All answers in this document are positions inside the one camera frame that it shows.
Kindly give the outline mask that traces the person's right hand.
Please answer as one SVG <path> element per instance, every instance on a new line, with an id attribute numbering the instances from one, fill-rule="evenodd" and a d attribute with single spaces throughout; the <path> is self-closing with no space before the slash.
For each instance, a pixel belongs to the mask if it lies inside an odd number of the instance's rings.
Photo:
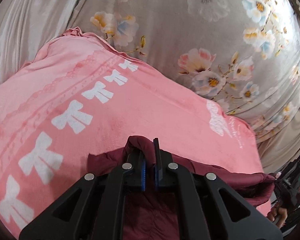
<path id="1" fill-rule="evenodd" d="M 271 208 L 266 217 L 280 229 L 285 224 L 288 212 L 286 208 L 282 207 L 282 202 L 279 201 Z"/>

